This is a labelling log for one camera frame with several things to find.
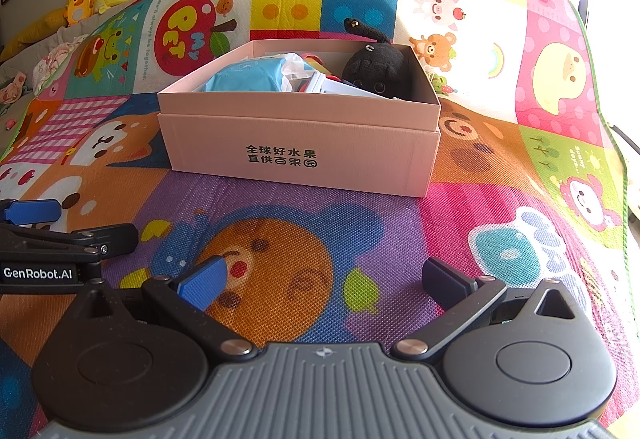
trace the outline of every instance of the blue plastic bag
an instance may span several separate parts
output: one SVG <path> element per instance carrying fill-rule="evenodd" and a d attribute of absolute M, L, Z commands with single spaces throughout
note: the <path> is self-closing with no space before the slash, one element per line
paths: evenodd
<path fill-rule="evenodd" d="M 276 54 L 230 64 L 216 72 L 204 86 L 206 92 L 267 91 L 291 92 L 290 80 L 304 74 L 311 76 L 313 67 L 298 54 Z"/>

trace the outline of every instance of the black plush toy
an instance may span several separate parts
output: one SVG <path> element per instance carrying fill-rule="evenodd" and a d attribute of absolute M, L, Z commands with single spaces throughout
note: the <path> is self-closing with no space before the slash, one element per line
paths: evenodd
<path fill-rule="evenodd" d="M 404 54 L 393 47 L 386 35 L 357 18 L 345 18 L 349 34 L 376 41 L 360 49 L 347 62 L 342 79 L 385 98 L 410 99 L 411 71 Z"/>

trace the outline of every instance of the colorful play mat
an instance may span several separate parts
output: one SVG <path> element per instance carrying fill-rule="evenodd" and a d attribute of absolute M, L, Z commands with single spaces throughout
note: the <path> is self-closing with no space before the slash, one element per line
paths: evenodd
<path fill-rule="evenodd" d="M 346 17 L 414 48 L 438 91 L 426 198 L 170 170 L 159 90 L 249 40 L 349 38 Z M 135 223 L 138 249 L 104 268 L 113 286 L 225 257 L 228 283 L 207 312 L 260 346 L 389 347 L 440 314 L 420 285 L 430 255 L 512 286 L 557 277 L 618 369 L 602 423 L 631 438 L 640 355 L 625 188 L 568 0 L 138 0 L 61 65 L 0 165 L 2 198 L 60 201 L 50 229 Z M 30 368 L 69 301 L 0 301 L 1 439 L 46 422 Z"/>

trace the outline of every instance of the pink box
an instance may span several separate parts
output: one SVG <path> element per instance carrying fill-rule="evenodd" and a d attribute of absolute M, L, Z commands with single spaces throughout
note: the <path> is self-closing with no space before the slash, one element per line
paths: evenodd
<path fill-rule="evenodd" d="M 295 92 L 203 92 L 244 58 L 314 53 L 340 75 L 366 45 L 354 40 L 254 40 L 158 94 L 174 170 L 424 197 L 438 150 L 440 103 L 414 52 L 397 46 L 415 75 L 401 101 Z"/>

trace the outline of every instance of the orange circle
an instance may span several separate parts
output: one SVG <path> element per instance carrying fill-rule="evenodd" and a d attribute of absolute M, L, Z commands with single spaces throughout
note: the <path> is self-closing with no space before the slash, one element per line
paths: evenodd
<path fill-rule="evenodd" d="M 291 8 L 291 16 L 296 20 L 304 20 L 308 14 L 309 9 L 306 8 L 306 5 L 296 4 Z"/>
<path fill-rule="evenodd" d="M 267 20 L 273 20 L 279 14 L 280 9 L 275 4 L 267 4 L 262 10 L 262 16 L 264 16 Z"/>

